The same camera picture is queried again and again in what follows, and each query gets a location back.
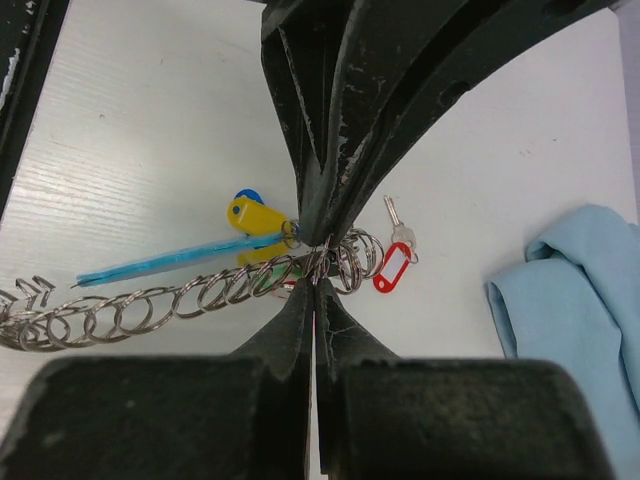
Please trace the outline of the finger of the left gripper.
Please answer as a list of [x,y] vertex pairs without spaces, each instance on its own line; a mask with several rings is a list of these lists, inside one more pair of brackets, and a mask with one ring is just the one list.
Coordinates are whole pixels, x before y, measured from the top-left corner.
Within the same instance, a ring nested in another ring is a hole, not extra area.
[[268,1],[261,64],[294,169],[304,240],[339,238],[333,105],[351,1]]
[[467,92],[609,1],[373,1],[334,87],[327,235],[338,243],[384,177]]

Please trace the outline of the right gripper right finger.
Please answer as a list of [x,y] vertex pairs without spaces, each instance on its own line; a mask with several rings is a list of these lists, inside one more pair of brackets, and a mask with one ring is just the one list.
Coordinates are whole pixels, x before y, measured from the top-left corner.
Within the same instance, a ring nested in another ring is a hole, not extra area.
[[611,479],[585,398],[539,360],[403,359],[314,290],[320,466],[332,479]]

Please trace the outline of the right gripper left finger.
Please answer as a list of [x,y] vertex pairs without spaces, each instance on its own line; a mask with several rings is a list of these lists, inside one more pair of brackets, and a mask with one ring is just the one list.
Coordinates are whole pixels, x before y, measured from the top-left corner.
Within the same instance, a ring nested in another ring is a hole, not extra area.
[[31,380],[5,479],[305,479],[312,284],[224,356],[66,357]]

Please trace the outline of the metal key organizer plate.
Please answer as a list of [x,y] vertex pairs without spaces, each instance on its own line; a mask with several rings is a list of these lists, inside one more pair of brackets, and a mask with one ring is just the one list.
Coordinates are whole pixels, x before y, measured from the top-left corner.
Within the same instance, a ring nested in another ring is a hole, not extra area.
[[155,286],[115,296],[84,295],[59,304],[52,283],[41,276],[18,278],[18,295],[1,294],[1,344],[23,352],[49,353],[115,344],[154,332],[172,320],[190,320],[270,294],[288,296],[294,285],[272,284],[275,266],[298,266],[313,280],[335,277],[348,295],[372,279],[383,265],[380,241],[353,228],[341,242],[322,244],[307,254],[280,254],[268,260],[198,275],[177,286]]

